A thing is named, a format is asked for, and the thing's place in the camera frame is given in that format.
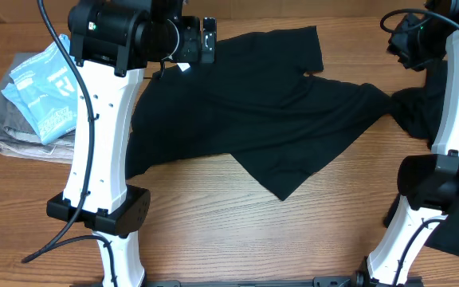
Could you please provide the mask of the black t-shirt with label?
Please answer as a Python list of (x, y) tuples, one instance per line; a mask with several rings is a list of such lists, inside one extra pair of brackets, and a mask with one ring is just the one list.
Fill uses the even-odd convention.
[(157, 72), (131, 119), (125, 175), (229, 154), (286, 199), (392, 108), (370, 84), (322, 78), (313, 26), (220, 41), (212, 64)]

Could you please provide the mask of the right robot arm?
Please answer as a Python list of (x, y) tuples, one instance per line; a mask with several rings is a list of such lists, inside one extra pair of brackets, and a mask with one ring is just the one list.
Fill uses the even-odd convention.
[(343, 286), (421, 286), (410, 267), (459, 207), (459, 1), (428, 1), (422, 10), (399, 12), (404, 17), (389, 32), (388, 52), (415, 71), (448, 61), (441, 123), (430, 154), (402, 161), (386, 233)]

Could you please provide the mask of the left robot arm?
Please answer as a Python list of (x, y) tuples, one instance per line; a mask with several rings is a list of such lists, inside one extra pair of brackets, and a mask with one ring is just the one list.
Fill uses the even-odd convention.
[(180, 1), (81, 1), (68, 27), (69, 61), (80, 81), (74, 156), (65, 189), (46, 212), (90, 229), (103, 285), (143, 286), (139, 228), (151, 195), (125, 181), (133, 105), (149, 63), (214, 61), (217, 21), (183, 15)]

